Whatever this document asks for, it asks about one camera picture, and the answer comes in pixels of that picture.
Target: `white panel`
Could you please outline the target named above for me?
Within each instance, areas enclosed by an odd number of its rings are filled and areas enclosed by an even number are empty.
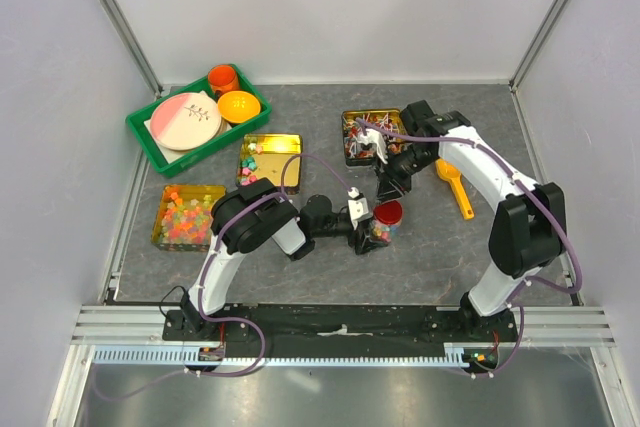
[[[589,301],[610,322],[640,393],[640,4],[571,0],[520,98]]]
[[[552,0],[118,0],[160,80],[507,79]]]
[[[0,0],[0,425],[44,425],[152,99],[97,0]]]

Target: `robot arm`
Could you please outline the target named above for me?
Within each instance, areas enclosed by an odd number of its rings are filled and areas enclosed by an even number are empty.
[[[421,101],[407,106],[401,118],[412,136],[463,138],[474,145],[414,143],[400,154],[379,156],[376,164],[378,200],[385,202],[409,192],[411,176],[438,157],[458,168],[495,212],[489,237],[492,261],[480,282],[463,297],[462,307],[473,317],[489,317],[504,310],[511,294],[527,276],[537,274],[564,251],[548,220],[514,185],[514,179],[522,181],[566,231],[562,190],[553,183],[538,185],[500,157],[514,172],[513,176],[507,175],[492,158],[476,148],[478,144],[490,147],[459,112],[438,115],[426,101]],[[368,129],[362,143],[373,143],[375,137],[382,139],[381,133],[375,134]]]
[[[273,199],[260,205],[255,211],[237,220],[220,239],[222,227],[243,209],[260,198],[276,192],[268,179],[261,179],[248,186],[239,187],[216,202],[213,209],[211,247],[198,280],[189,289],[190,305],[185,312],[191,323],[199,324],[198,298],[202,289],[202,309],[205,314],[220,310],[226,301],[229,285],[247,254],[253,252],[269,238],[292,260],[298,260],[311,252],[314,237],[345,235],[355,242],[356,253],[367,248],[358,233],[372,217],[366,198],[352,188],[349,191],[347,212],[334,214],[331,202],[324,196],[314,196],[300,213],[284,199]]]

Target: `red lid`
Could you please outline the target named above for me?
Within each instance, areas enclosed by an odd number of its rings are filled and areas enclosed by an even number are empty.
[[[373,215],[383,224],[397,224],[402,220],[402,205],[397,200],[380,204],[373,209]]]

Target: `pink plate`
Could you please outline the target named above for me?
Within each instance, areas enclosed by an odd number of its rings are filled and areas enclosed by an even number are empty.
[[[204,93],[186,92],[162,102],[151,116],[153,140],[171,150],[191,150],[208,142],[220,129],[216,102]]]

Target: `tray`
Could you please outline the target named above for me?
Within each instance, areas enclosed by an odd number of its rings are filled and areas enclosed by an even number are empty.
[[[251,152],[249,144],[261,145],[261,154]],[[302,153],[302,137],[295,134],[249,134],[244,136],[240,147],[238,159],[238,171],[236,174],[236,185],[242,185],[242,161],[248,157],[253,157],[257,169],[252,174],[258,179],[267,178],[276,187],[280,186],[282,168],[285,162],[293,155]],[[285,179],[285,191],[287,194],[297,194],[300,192],[300,166],[301,158],[295,159],[287,168],[287,178]]]
[[[348,110],[342,113],[342,142],[344,151],[344,160],[349,167],[359,167],[372,165],[375,161],[376,150],[362,149],[354,147],[352,143],[355,141],[349,137],[349,134],[353,132],[353,128],[360,129],[359,124],[356,123],[358,117],[364,118],[369,122],[375,122],[376,120],[382,120],[385,115],[389,116],[389,120],[392,124],[397,126],[399,134],[406,134],[407,131],[404,128],[404,124],[400,119],[400,110],[398,109],[377,109],[377,110]],[[387,140],[387,147],[390,153],[400,153],[407,148],[404,140],[401,139],[389,139]],[[353,149],[356,149],[356,157],[352,156]]]
[[[248,121],[238,124],[233,128],[229,129],[227,132],[220,134],[209,142],[201,145],[197,149],[192,150],[188,154],[180,157],[179,159],[169,163],[165,159],[165,157],[160,152],[158,145],[151,137],[148,129],[145,127],[145,121],[151,118],[151,114],[156,109],[158,105],[164,102],[169,97],[172,97],[177,94],[181,94],[183,92],[202,92],[204,91],[207,95],[213,98],[213,92],[209,87],[209,82],[207,81],[207,77],[202,77],[199,80],[183,87],[176,92],[171,93],[161,99],[155,101],[152,104],[147,105],[143,109],[140,109],[130,115],[127,116],[127,125],[133,130],[134,135],[140,142],[142,149],[147,154],[149,158],[149,162],[156,170],[156,172],[166,176],[173,177],[174,175],[179,174],[180,172],[186,170],[196,162],[201,161],[205,157],[217,152],[223,147],[229,145],[231,142],[238,140],[243,135],[256,130],[259,127],[262,127],[269,121],[269,116],[271,115],[271,105],[267,102],[264,97],[257,91],[257,89],[247,80],[242,71],[234,64],[231,65],[236,73],[238,74],[238,80],[240,82],[240,89],[246,92],[249,92],[255,95],[260,101],[261,111],[260,113],[252,119]]]
[[[208,221],[207,235],[202,242],[193,243],[174,243],[167,242],[163,236],[163,224],[162,220],[167,213],[170,203],[175,203],[171,198],[171,194],[175,192],[183,200],[183,205],[187,210],[190,210],[191,201],[197,200],[201,209],[207,209],[209,212],[213,209],[213,205],[218,199],[220,199],[226,193],[226,189],[222,185],[185,185],[185,184],[172,184],[165,186],[162,191],[162,199],[160,200],[160,206],[158,207],[158,213],[156,215],[156,221],[153,224],[153,231],[151,232],[151,243],[160,250],[180,251],[180,252],[207,252],[211,244],[211,221]],[[210,201],[205,204],[205,196],[211,196]]]

